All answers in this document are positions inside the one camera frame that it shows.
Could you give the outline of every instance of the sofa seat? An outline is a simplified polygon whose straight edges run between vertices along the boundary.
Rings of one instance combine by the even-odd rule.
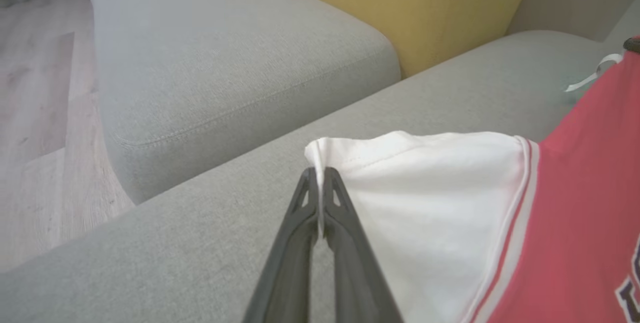
[[[141,203],[400,81],[377,30],[319,0],[91,0],[110,162]]]
[[[599,43],[506,36],[394,84],[152,198],[0,277],[0,321],[239,322],[319,137],[495,131],[535,141],[577,99]],[[313,253],[311,321],[334,322],[333,256]]]

